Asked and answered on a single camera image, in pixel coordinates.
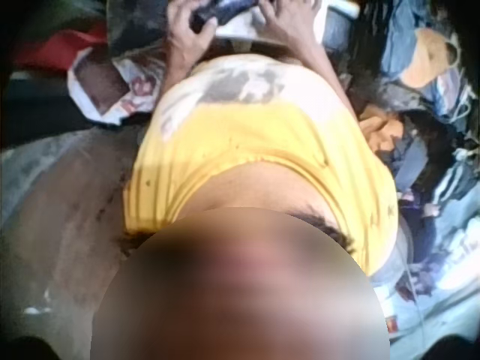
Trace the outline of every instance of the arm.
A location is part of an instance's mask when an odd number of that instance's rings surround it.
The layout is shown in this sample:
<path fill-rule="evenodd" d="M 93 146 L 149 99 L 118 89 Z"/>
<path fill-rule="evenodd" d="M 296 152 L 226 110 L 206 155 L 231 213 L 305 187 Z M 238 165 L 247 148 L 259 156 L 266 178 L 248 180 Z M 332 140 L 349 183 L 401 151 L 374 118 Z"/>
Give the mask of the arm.
<path fill-rule="evenodd" d="M 309 1 L 304 0 L 275 1 L 276 9 L 269 0 L 259 0 L 260 10 L 270 33 L 286 44 L 305 67 L 325 79 L 356 119 L 352 105 L 345 95 L 325 49 L 315 39 L 314 20 L 321 7 L 321 0 L 316 0 L 313 7 Z"/>
<path fill-rule="evenodd" d="M 168 5 L 166 72 L 163 76 L 159 99 L 175 84 L 187 77 L 192 67 L 205 54 L 215 36 L 217 19 L 214 17 L 203 26 L 199 34 L 195 34 L 190 28 L 192 12 L 207 2 L 208 0 L 175 0 Z"/>

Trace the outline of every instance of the finger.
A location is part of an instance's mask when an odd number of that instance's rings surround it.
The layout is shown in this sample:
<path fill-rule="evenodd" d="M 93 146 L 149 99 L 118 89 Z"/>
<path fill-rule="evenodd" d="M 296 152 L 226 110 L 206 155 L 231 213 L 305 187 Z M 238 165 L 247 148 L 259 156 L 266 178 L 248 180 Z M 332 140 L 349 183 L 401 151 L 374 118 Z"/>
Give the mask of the finger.
<path fill-rule="evenodd" d="M 286 8 L 290 2 L 292 2 L 292 0 L 275 0 L 275 4 L 277 5 L 277 14 L 278 11 L 282 11 L 282 9 Z"/>
<path fill-rule="evenodd" d="M 202 27 L 202 31 L 198 34 L 199 40 L 208 47 L 212 42 L 213 37 L 215 36 L 215 31 L 217 30 L 218 20 L 216 17 L 211 17 Z"/>
<path fill-rule="evenodd" d="M 178 10 L 177 20 L 178 24 L 185 29 L 190 28 L 190 18 L 195 9 L 200 5 L 199 0 L 187 0 Z"/>
<path fill-rule="evenodd" d="M 267 20 L 267 23 L 275 21 L 275 9 L 269 0 L 259 0 L 258 5 L 260 7 L 260 11 L 262 11 L 263 16 Z"/>
<path fill-rule="evenodd" d="M 313 13 L 318 13 L 320 11 L 320 8 L 322 8 L 322 0 L 315 0 L 312 7 Z"/>
<path fill-rule="evenodd" d="M 182 6 L 188 1 L 190 0 L 175 0 L 168 4 L 168 7 L 166 8 L 166 15 L 171 23 L 176 19 Z"/>

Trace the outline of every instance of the person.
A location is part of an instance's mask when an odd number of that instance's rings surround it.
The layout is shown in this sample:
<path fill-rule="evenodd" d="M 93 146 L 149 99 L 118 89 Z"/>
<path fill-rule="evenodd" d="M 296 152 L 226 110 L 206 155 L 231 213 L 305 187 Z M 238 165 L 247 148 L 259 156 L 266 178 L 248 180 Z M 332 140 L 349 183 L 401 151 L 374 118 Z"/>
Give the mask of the person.
<path fill-rule="evenodd" d="M 370 281 L 325 233 L 278 211 L 216 208 L 122 264 L 90 359 L 383 360 L 389 345 Z"/>
<path fill-rule="evenodd" d="M 127 231 L 153 234 L 209 209 L 270 209 L 327 233 L 372 275 L 395 244 L 395 183 L 315 39 L 320 1 L 259 2 L 265 30 L 297 64 L 237 54 L 196 66 L 217 27 L 211 18 L 190 29 L 204 4 L 168 6 L 163 88 L 124 189 Z"/>

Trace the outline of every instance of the orange object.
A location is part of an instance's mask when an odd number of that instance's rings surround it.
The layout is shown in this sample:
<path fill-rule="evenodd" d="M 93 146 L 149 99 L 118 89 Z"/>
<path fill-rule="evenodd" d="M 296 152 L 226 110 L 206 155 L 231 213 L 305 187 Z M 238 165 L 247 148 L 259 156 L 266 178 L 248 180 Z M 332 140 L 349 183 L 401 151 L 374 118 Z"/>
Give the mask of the orange object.
<path fill-rule="evenodd" d="M 395 148 L 395 140 L 404 135 L 404 125 L 398 115 L 378 106 L 367 105 L 359 121 L 361 132 L 372 152 L 391 152 Z"/>

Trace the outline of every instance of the hand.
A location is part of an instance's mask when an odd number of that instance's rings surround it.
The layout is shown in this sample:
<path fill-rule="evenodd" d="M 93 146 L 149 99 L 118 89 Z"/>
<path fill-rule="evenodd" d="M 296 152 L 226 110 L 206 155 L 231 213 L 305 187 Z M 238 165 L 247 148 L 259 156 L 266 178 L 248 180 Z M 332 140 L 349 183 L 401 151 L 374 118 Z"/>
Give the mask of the hand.
<path fill-rule="evenodd" d="M 199 34 L 190 28 L 192 12 L 207 3 L 208 0 L 175 0 L 168 5 L 167 69 L 175 68 L 187 73 L 209 48 L 215 36 L 217 19 L 212 17 Z"/>
<path fill-rule="evenodd" d="M 296 54 L 317 46 L 314 20 L 321 0 L 316 0 L 313 6 L 311 0 L 275 0 L 275 7 L 269 0 L 259 0 L 259 6 L 267 31 L 275 40 Z"/>

